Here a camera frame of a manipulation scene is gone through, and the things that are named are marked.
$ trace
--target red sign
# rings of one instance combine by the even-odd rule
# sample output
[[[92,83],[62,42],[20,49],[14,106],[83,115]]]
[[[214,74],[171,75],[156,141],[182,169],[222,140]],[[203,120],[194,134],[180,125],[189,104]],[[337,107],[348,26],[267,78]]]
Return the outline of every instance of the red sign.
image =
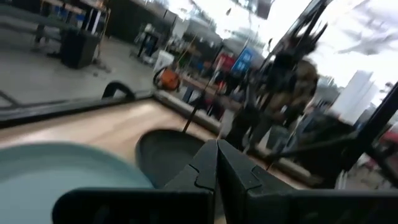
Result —
[[[218,58],[216,60],[215,66],[218,65],[218,62],[220,60],[222,60],[222,62],[223,62],[221,64],[221,69],[222,70],[230,71],[232,69],[232,66],[234,66],[234,64],[235,64],[235,59],[233,57],[229,56],[226,53],[219,54],[219,56],[218,56]]]

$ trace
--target concrete floor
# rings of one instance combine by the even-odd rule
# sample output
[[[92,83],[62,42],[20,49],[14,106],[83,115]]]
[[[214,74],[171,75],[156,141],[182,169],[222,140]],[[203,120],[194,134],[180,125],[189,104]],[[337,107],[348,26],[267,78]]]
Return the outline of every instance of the concrete floor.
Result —
[[[12,23],[34,26],[21,21]],[[47,52],[59,49],[58,43],[42,44],[39,52],[33,52],[33,35],[2,28],[0,33],[0,90],[19,103],[100,98],[113,80],[125,83],[133,91],[152,88],[152,69],[129,57],[132,46],[118,40],[103,43],[101,59],[112,69],[107,73],[93,65],[73,70],[47,57]],[[0,106],[8,104],[0,98]]]

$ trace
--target person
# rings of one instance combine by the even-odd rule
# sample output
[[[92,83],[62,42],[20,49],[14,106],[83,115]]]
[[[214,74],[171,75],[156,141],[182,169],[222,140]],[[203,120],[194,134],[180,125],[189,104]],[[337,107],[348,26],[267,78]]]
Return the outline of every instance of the person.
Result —
[[[286,122],[292,123],[296,120],[314,96],[318,83],[315,66],[306,60],[301,60],[295,72],[287,88],[276,93],[264,112],[260,114],[258,125],[252,127],[252,135],[245,152],[253,150],[273,125],[283,126]]]

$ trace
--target blue sign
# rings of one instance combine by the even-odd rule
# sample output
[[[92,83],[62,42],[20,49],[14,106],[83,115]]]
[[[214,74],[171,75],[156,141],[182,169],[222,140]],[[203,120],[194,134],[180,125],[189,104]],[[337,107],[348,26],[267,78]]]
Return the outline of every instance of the blue sign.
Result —
[[[234,72],[245,72],[250,68],[251,60],[253,59],[253,52],[249,48],[245,47],[241,55],[239,55],[234,66],[232,66],[232,71]]]

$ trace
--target workbench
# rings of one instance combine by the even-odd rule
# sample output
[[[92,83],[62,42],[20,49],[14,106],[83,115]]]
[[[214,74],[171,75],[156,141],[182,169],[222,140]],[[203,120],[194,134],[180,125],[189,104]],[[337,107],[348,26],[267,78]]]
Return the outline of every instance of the workbench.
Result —
[[[203,91],[206,87],[206,83],[208,80],[199,78],[193,79],[190,77],[182,77],[182,85],[187,87],[187,91],[183,96],[183,101],[188,103],[193,91]],[[210,98],[218,103],[220,103],[223,108],[231,110],[231,111],[238,111],[242,107],[241,103],[232,100],[228,96],[221,96],[217,94],[217,87],[214,85],[208,85],[205,91],[206,98]]]

